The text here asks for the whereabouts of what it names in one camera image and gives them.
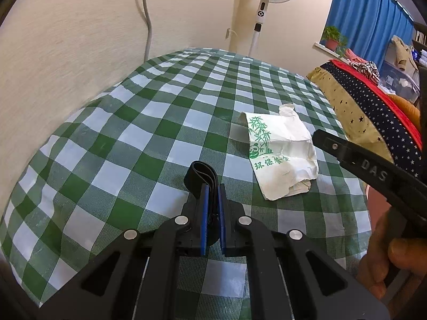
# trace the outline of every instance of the blue curtain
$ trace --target blue curtain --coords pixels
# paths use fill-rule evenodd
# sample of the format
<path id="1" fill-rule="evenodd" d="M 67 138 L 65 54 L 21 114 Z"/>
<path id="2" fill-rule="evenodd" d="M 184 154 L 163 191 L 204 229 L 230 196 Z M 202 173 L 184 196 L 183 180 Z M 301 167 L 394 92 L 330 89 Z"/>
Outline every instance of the blue curtain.
<path id="1" fill-rule="evenodd" d="M 347 48 L 378 69 L 393 35 L 405 44 L 413 35 L 413 21 L 395 0 L 332 0 L 326 25 L 336 26 L 349 39 Z"/>

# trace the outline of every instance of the blue gripper pad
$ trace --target blue gripper pad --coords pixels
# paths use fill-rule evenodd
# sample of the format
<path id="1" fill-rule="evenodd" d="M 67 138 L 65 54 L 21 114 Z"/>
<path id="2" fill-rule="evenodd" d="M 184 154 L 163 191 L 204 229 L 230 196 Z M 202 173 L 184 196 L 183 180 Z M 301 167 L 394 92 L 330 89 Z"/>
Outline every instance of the blue gripper pad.
<path id="1" fill-rule="evenodd" d="M 219 243 L 221 244 L 221 251 L 226 253 L 226 220 L 224 218 L 224 205 L 223 197 L 221 196 L 221 186 L 218 186 L 218 212 L 219 212 L 219 225 L 221 231 L 219 234 Z"/>
<path id="2" fill-rule="evenodd" d="M 200 223 L 200 253 L 206 254 L 206 245 L 208 241 L 208 207 L 209 207 L 209 186 L 204 185 L 201 190 L 201 204 L 203 205 L 202 218 Z"/>

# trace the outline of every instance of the white cable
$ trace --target white cable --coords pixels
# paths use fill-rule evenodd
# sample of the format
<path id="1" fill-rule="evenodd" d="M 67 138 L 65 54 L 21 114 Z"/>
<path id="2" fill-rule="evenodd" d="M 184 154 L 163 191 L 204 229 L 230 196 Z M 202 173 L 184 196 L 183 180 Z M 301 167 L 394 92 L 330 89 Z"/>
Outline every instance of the white cable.
<path id="1" fill-rule="evenodd" d="M 142 6 L 144 8 L 145 19 L 147 21 L 147 27 L 148 27 L 147 43 L 145 45 L 145 54 L 144 54 L 144 62 L 146 62 L 148 60 L 148 55 L 150 53 L 152 26 L 151 26 L 150 15 L 148 14 L 147 0 L 142 0 Z"/>

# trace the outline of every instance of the green bamboo print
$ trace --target green bamboo print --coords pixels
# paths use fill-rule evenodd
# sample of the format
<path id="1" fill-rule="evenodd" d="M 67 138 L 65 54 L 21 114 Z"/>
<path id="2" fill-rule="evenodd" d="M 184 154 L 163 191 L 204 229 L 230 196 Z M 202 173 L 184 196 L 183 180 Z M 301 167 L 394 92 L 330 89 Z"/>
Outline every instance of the green bamboo print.
<path id="1" fill-rule="evenodd" d="M 249 148 L 249 158 L 255 159 L 260 155 L 273 153 L 268 147 L 271 133 L 266 128 L 267 125 L 263 123 L 261 117 L 253 117 L 249 120 L 249 135 L 255 137 L 255 143 Z"/>

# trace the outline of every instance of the white paper bag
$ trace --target white paper bag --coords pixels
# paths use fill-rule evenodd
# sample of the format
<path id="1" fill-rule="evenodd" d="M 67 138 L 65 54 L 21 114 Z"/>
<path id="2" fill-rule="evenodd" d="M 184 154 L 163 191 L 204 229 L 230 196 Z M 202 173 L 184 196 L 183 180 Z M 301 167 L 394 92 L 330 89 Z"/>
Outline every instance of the white paper bag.
<path id="1" fill-rule="evenodd" d="M 242 113 L 249 132 L 249 159 L 261 192 L 277 200 L 307 192 L 318 174 L 310 132 L 294 111 L 283 104 L 279 115 Z"/>

